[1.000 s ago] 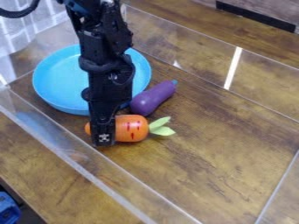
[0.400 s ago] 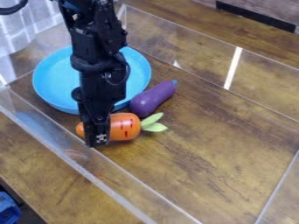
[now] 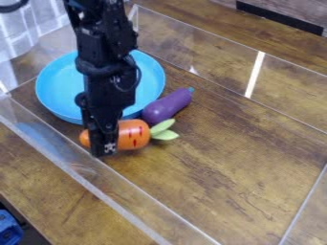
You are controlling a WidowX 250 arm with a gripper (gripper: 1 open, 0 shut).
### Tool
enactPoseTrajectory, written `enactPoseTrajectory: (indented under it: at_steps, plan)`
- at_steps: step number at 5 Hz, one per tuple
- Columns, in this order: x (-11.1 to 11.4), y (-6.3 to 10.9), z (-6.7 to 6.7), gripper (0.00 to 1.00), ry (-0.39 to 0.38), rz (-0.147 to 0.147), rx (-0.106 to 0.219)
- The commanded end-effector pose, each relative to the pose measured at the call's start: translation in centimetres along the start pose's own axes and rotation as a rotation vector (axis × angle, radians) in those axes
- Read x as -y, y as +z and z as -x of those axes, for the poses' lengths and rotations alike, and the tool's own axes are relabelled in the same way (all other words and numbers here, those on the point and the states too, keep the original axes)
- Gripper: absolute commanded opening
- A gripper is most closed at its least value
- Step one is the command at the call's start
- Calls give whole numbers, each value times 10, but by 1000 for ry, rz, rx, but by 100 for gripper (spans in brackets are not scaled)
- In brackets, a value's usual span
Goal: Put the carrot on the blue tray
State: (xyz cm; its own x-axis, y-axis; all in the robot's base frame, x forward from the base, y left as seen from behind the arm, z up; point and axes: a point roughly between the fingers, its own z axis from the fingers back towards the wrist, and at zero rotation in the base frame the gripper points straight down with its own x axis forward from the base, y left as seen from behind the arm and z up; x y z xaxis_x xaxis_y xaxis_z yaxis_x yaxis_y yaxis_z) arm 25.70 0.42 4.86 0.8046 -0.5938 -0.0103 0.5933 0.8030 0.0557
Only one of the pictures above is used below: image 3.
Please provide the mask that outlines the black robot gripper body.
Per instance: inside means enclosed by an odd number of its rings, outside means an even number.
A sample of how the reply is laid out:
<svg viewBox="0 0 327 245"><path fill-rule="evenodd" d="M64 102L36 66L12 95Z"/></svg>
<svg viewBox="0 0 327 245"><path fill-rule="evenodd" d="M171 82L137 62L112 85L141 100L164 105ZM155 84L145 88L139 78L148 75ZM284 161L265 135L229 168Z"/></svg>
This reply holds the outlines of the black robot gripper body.
<svg viewBox="0 0 327 245"><path fill-rule="evenodd" d="M135 102L140 72L131 51L137 33L125 15L124 0L63 0L75 31L75 67L84 75L77 103L83 123L115 128Z"/></svg>

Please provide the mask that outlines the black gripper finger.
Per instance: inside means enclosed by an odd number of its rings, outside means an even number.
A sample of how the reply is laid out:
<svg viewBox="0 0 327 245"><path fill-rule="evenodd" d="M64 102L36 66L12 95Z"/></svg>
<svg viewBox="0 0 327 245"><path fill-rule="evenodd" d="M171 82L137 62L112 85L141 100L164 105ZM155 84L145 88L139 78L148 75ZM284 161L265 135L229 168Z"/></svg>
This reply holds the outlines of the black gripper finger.
<svg viewBox="0 0 327 245"><path fill-rule="evenodd" d="M117 151L119 127L108 124L104 129L92 122L89 124L91 153L95 157L108 156Z"/></svg>

